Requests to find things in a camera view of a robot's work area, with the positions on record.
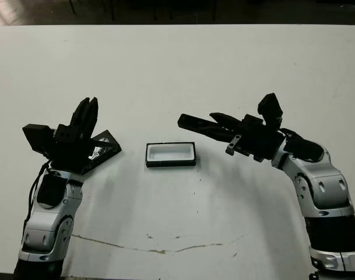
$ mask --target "black cable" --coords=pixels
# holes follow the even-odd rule
[[[42,165],[42,167],[41,167],[41,169],[40,169],[40,171],[39,171],[39,173],[37,175],[37,178],[33,181],[33,184],[31,186],[30,193],[29,193],[29,196],[28,196],[28,214],[27,214],[27,217],[26,217],[26,219],[24,220],[24,223],[23,223],[23,232],[22,232],[23,234],[24,234],[24,229],[26,228],[27,222],[31,218],[31,211],[32,211],[32,206],[33,206],[33,195],[34,195],[34,193],[36,191],[36,188],[38,186],[38,181],[39,181],[41,175],[43,175],[45,169],[49,168],[50,161],[51,160],[48,160],[47,162],[45,162]]]

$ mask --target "silver robotic arm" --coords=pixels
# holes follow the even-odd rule
[[[283,170],[295,186],[311,242],[311,262],[318,269],[310,279],[355,279],[355,215],[346,179],[324,147],[280,128],[283,112],[274,93],[259,103],[258,113],[265,124],[252,115],[240,121],[212,113],[216,122],[182,114],[178,125],[228,142],[229,155],[253,155]]]
[[[325,148],[318,162],[298,159],[283,148],[284,143],[272,159],[272,166],[283,170],[295,186],[310,237],[313,266],[322,271],[355,272],[355,216],[345,177],[331,164]],[[341,279],[334,275],[344,276],[317,272],[311,277]]]
[[[91,138],[97,114],[97,99],[86,98],[68,126],[60,124],[55,130],[46,125],[23,127],[32,150],[49,161],[30,190],[14,280],[60,279],[75,213],[82,201],[84,175],[121,151],[108,131]]]
[[[75,213],[82,201],[82,185],[80,174],[54,169],[45,172],[24,229],[20,260],[50,262],[65,258]]]

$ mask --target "white table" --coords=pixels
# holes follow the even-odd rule
[[[270,92],[284,127],[329,149],[355,205],[355,26],[0,29],[0,272],[15,267],[44,162],[22,126],[67,124],[97,96],[95,134],[109,129],[123,152],[83,186],[73,234],[84,239],[71,238],[65,275],[307,279],[308,237],[286,175],[177,127],[181,113],[256,115]],[[166,141],[195,141],[196,167],[147,169],[146,143]]]

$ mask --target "dark floor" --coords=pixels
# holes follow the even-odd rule
[[[72,0],[72,2],[76,15],[73,14],[69,0],[0,0],[0,26],[196,23],[355,25],[355,5],[322,4],[314,0]],[[111,2],[114,7],[114,20],[111,16]]]

